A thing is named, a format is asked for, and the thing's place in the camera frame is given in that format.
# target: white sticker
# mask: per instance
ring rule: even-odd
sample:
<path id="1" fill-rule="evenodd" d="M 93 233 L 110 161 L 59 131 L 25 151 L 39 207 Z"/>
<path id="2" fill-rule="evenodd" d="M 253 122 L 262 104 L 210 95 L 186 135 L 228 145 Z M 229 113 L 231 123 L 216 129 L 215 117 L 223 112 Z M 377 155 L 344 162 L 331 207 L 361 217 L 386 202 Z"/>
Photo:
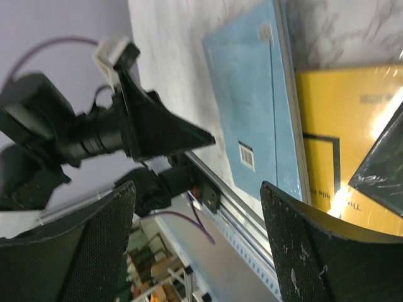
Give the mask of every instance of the white sticker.
<path id="1" fill-rule="evenodd" d="M 239 144 L 239 154 L 241 155 L 241 162 L 254 172 L 254 156 L 252 148 L 248 148 L 244 144 Z"/>
<path id="2" fill-rule="evenodd" d="M 261 41 L 269 41 L 273 45 L 273 32 L 271 31 L 271 24 L 265 23 L 258 28 L 258 37 Z"/>

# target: black bracket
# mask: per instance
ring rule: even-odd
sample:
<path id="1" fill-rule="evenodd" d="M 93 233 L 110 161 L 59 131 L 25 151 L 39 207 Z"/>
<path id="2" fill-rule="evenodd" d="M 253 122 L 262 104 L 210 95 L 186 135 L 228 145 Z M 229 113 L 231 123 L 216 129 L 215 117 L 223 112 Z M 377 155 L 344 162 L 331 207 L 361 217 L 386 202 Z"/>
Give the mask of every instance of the black bracket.
<path id="1" fill-rule="evenodd" d="M 195 183 L 195 192 L 193 192 L 195 197 L 205 204 L 213 214 L 216 214 L 220 206 L 221 190 L 214 182 L 185 154 L 172 155 L 168 157 L 168 162 L 173 167 L 177 165 L 187 167 Z"/>
<path id="2" fill-rule="evenodd" d="M 205 293 L 201 298 L 202 298 L 201 300 L 203 302 L 212 302 L 213 301 L 213 299 L 209 293 Z"/>
<path id="3" fill-rule="evenodd" d="M 186 266 L 183 270 L 187 275 L 193 274 L 193 269 L 191 268 L 191 266 Z"/>

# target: black plastic mount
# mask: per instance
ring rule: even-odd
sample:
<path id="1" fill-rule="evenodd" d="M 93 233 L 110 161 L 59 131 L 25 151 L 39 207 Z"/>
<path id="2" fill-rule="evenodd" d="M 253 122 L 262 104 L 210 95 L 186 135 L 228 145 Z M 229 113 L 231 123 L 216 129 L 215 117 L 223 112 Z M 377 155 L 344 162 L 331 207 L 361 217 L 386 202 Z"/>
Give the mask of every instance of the black plastic mount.
<path id="1" fill-rule="evenodd" d="M 134 161 L 213 145 L 207 131 L 172 114 L 155 91 L 137 87 L 127 70 L 117 70 L 120 88 L 112 97 L 124 151 Z"/>
<path id="2" fill-rule="evenodd" d="M 213 301 L 213 299 L 209 293 L 205 293 L 201 298 L 202 298 L 201 300 L 203 302 L 212 302 Z"/>
<path id="3" fill-rule="evenodd" d="M 186 154 L 172 155 L 168 157 L 168 162 L 173 167 L 182 166 L 189 170 L 195 184 L 193 192 L 196 195 L 195 198 L 216 214 L 220 206 L 221 190 L 215 183 Z"/>
<path id="4" fill-rule="evenodd" d="M 132 181 L 136 187 L 134 213 L 147 216 L 152 210 L 167 208 L 171 199 L 193 187 L 193 178 L 187 167 L 174 166 L 159 174 L 148 168 L 136 168 L 115 182 L 119 187 Z"/>

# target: yellow book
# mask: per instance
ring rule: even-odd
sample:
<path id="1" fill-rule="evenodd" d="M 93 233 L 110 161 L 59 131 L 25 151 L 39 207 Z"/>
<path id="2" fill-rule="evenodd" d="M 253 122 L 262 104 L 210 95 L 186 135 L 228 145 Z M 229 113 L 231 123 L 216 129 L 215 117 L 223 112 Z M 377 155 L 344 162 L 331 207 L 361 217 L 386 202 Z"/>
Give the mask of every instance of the yellow book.
<path id="1" fill-rule="evenodd" d="M 296 73 L 312 205 L 403 235 L 403 219 L 348 182 L 403 100 L 403 65 Z"/>

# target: white clip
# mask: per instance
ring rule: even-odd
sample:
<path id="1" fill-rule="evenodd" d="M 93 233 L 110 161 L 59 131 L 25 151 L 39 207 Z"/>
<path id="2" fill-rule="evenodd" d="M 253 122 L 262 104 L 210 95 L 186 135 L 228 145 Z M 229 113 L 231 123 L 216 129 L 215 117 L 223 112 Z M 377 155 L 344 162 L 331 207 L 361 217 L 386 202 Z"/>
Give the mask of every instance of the white clip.
<path id="1" fill-rule="evenodd" d="M 127 36 L 114 35 L 100 41 L 93 55 L 95 64 L 112 89 L 119 84 L 118 74 L 113 66 L 118 62 L 129 43 L 130 39 Z"/>

